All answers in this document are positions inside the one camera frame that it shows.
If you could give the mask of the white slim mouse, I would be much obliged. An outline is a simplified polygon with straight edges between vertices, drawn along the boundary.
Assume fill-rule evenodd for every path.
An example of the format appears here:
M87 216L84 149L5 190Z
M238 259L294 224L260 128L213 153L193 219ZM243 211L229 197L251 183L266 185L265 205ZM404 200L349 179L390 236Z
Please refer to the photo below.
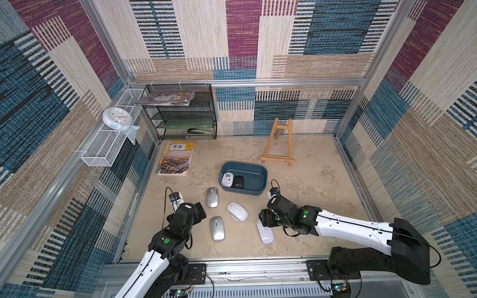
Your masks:
M263 226L262 221L260 219L256 221L256 225L262 243L265 245L273 243L275 238L272 229Z

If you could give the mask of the white rounded mouse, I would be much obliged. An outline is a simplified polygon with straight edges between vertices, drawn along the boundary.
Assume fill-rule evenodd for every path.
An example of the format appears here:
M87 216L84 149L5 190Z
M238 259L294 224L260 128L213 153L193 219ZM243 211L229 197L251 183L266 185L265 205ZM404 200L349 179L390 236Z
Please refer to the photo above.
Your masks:
M243 222L248 218L247 210L237 202L231 202L227 205L231 217L236 222Z

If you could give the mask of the silver mouse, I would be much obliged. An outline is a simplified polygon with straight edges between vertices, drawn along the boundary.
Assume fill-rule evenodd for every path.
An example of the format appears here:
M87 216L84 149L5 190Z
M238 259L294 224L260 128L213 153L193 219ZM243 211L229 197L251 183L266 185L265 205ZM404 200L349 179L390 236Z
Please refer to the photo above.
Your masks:
M211 226L212 239L215 242L223 241L226 235L225 235L225 228L224 228L222 217L220 216L213 217L210 220L210 226Z
M210 187L206 192L206 204L209 208L216 208L219 203L217 187Z

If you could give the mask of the teal storage box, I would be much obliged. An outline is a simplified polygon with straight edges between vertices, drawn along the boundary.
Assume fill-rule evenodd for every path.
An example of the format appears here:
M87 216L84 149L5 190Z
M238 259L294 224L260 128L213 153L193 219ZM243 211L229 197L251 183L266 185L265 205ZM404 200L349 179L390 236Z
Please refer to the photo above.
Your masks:
M228 161L222 165L219 185L224 191L259 196L267 186L268 171L258 164Z

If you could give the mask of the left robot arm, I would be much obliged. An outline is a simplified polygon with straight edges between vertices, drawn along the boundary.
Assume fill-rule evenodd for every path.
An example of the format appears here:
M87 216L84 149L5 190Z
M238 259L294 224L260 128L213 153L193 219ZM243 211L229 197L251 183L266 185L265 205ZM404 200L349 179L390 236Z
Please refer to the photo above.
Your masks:
M116 294L117 298L161 298L174 284L186 279L186 247L194 225L206 218L200 203L182 203L167 216L168 225L156 233L144 257Z

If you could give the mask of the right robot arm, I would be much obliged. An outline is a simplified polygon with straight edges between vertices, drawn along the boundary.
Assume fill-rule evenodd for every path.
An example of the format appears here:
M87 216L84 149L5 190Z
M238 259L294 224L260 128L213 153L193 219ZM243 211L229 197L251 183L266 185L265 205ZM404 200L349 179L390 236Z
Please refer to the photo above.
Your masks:
M295 236L334 237L361 248L334 247L326 264L333 279L361 271L384 271L420 285L431 283L431 245L406 220L367 222L333 214L314 206L298 206L272 194L259 220L265 227L290 228Z

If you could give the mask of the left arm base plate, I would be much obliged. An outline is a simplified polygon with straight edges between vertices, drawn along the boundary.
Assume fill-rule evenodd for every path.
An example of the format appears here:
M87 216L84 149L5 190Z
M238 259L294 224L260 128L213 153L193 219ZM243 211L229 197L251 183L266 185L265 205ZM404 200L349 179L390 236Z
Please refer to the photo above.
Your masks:
M190 263L186 270L186 278L184 285L203 285L206 282L207 264L206 263Z

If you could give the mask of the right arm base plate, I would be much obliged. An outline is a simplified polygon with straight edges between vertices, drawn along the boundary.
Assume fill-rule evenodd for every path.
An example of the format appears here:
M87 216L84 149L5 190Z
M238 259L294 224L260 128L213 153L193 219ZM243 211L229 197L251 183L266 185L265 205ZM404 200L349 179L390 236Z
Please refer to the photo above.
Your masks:
M306 267L311 281L344 281L345 279L360 279L358 271L351 272L335 263L328 264L328 260L308 260Z

